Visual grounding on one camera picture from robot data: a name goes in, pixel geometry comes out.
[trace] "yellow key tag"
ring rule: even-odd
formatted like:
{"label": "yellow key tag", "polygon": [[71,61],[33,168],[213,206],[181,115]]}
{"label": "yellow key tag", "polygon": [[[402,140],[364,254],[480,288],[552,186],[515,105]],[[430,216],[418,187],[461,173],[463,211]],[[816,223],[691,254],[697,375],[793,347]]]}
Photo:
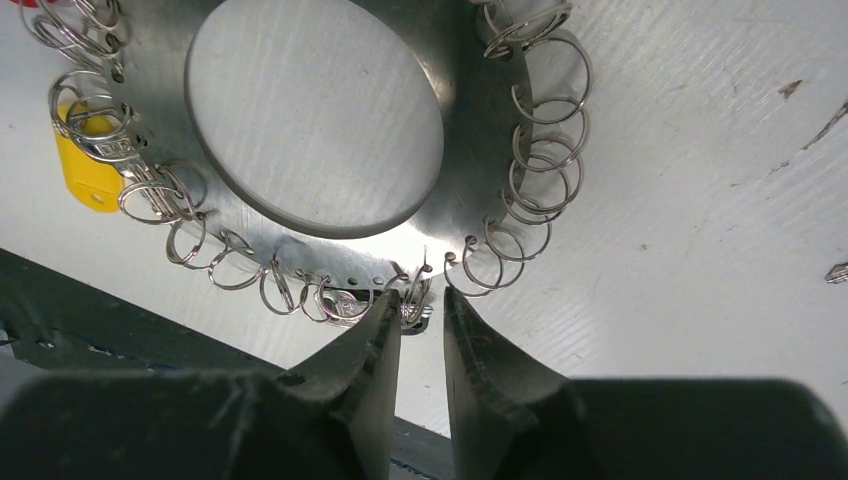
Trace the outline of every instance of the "yellow key tag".
{"label": "yellow key tag", "polygon": [[[59,115],[67,120],[70,105],[59,107]],[[105,117],[93,117],[85,122],[83,131],[88,135],[103,135],[113,130]],[[117,212],[118,197],[124,189],[124,179],[111,165],[98,163],[77,148],[70,139],[54,129],[59,159],[68,191],[80,203],[102,213]]]}

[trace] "red plastic object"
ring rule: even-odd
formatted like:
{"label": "red plastic object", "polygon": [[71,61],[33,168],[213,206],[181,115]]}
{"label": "red plastic object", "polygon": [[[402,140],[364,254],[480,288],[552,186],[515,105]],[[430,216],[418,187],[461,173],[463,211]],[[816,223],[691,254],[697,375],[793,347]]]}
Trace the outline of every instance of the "red plastic object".
{"label": "red plastic object", "polygon": [[[12,3],[21,3],[20,0],[11,0]],[[54,3],[56,0],[47,0],[47,3]],[[35,0],[24,0],[24,6],[30,8],[38,7],[38,2]]]}

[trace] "white surface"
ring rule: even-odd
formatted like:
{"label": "white surface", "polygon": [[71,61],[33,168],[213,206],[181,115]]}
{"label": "white surface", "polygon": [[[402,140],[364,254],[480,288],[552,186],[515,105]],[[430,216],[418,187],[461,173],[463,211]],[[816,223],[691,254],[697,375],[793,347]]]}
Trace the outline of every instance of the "white surface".
{"label": "white surface", "polygon": [[[527,277],[475,305],[567,375],[788,377],[845,425],[848,285],[822,277],[848,260],[848,120],[801,148],[848,97],[848,4],[575,3],[567,26],[597,74],[586,186]],[[0,4],[0,246],[282,366],[340,333],[217,291],[167,263],[165,229],[75,203],[45,106],[66,67],[13,8]],[[542,92],[568,69],[545,56]],[[447,434],[434,318],[404,340],[397,414]]]}
{"label": "white surface", "polygon": [[224,2],[194,39],[187,82],[213,155],[295,225],[383,231],[436,182],[444,132],[430,82],[347,0]]}

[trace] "circular cutout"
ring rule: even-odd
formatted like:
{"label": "circular cutout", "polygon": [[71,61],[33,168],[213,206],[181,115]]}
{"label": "circular cutout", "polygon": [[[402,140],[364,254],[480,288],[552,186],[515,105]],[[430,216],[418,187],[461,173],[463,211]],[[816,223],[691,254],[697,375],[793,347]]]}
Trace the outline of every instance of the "circular cutout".
{"label": "circular cutout", "polygon": [[409,218],[444,131],[415,55],[348,0],[227,0],[195,36],[187,96],[224,181],[263,215],[324,238]]}

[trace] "metal plate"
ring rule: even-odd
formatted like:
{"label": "metal plate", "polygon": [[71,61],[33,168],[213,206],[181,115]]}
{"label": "metal plate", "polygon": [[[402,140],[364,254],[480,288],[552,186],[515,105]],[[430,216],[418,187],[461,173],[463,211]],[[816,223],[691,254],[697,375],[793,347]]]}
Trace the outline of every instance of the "metal plate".
{"label": "metal plate", "polygon": [[[227,185],[203,148],[186,98],[186,60],[196,32],[221,3],[123,2],[129,31],[122,50],[124,82],[109,80],[116,102],[137,112],[135,133],[149,142],[145,160],[185,162],[201,172],[205,193],[196,179],[186,180],[193,194],[205,195],[211,233],[226,228],[240,234],[255,250],[254,260],[267,264],[276,253],[289,274],[302,269],[329,275],[336,287],[350,288],[348,279],[354,279],[359,287],[379,288],[375,279],[386,280],[398,270],[414,272],[425,260],[433,267],[430,275],[441,273],[446,252],[461,253],[466,236],[482,236],[485,215],[503,218],[497,192],[506,185],[512,131],[519,123],[532,128],[515,110],[509,89],[518,84],[530,92],[529,76],[520,53],[509,61],[484,59],[472,5],[456,0],[354,2],[414,52],[439,101],[444,158],[436,185],[408,220],[365,238],[330,239],[287,228],[263,214]],[[529,143],[523,147],[529,150]]]}

